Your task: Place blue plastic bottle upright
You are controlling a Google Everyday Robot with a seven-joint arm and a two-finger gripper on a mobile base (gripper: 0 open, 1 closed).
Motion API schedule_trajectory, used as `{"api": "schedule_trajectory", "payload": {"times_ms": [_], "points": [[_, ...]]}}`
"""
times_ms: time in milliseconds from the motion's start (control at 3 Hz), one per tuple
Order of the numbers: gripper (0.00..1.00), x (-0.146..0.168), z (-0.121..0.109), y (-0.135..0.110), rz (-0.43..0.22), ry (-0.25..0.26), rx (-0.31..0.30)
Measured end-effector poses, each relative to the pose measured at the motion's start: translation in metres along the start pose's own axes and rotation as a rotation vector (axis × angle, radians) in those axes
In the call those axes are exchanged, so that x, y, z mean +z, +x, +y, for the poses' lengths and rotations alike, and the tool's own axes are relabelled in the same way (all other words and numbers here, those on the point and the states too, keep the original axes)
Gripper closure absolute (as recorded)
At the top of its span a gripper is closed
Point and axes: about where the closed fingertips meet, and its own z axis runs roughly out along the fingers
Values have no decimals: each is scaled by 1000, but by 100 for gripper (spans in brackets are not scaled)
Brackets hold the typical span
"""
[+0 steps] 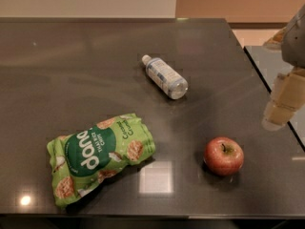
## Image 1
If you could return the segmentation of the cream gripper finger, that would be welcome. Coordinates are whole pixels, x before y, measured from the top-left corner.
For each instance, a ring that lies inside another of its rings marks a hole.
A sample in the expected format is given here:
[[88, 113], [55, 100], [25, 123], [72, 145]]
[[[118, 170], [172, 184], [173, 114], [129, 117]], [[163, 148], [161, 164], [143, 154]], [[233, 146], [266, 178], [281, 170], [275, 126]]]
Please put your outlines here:
[[263, 114], [262, 126], [267, 131], [278, 131], [304, 105], [305, 70], [293, 68], [287, 74], [279, 73]]
[[279, 30], [263, 44], [263, 47], [271, 51], [280, 51], [285, 32], [286, 28]]

